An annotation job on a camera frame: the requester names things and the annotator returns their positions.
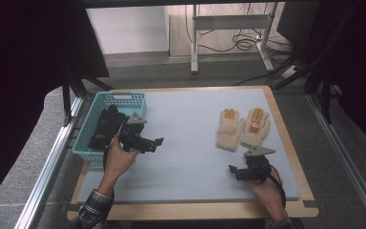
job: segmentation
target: wrist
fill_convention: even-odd
[[[288,214],[282,206],[266,207],[273,222],[282,221],[288,218]]]
[[[112,195],[112,191],[114,189],[114,185],[117,181],[118,177],[108,177],[104,175],[102,180],[100,181],[99,187],[97,188],[97,192],[107,197]]]

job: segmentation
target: plastic basket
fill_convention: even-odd
[[[139,113],[145,118],[147,105],[145,94],[143,93],[98,93],[89,109],[88,115],[82,128],[72,146],[72,152],[80,155],[85,160],[102,160],[103,151],[89,148],[91,137],[96,130],[97,121],[103,109],[108,109],[111,105],[116,105],[120,113],[132,115],[133,112]]]

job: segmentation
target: light blue board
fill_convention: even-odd
[[[115,201],[213,201],[254,199],[243,181],[235,179],[228,165],[246,168],[243,153],[215,147],[219,114],[225,108],[241,118],[253,108],[269,112],[272,121],[262,146],[275,149],[267,155],[284,180],[287,199],[300,198],[293,170],[275,120],[262,90],[222,90],[146,93],[147,121],[142,137],[165,137],[155,153],[137,156],[130,170],[115,185]],[[88,198],[103,176],[101,163],[91,163],[78,196]]]

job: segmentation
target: black curtain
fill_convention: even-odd
[[[343,92],[339,105],[366,134],[366,1],[358,2],[328,65],[334,83]]]
[[[0,1],[0,184],[71,75],[109,77],[86,10]]]

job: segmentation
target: cotton glove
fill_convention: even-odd
[[[216,146],[225,150],[235,151],[237,142],[242,134],[245,119],[241,118],[239,122],[239,112],[234,109],[225,109],[220,114],[218,137]]]
[[[263,112],[260,108],[249,111],[241,140],[243,146],[250,148],[261,145],[270,128],[268,115],[269,113]]]

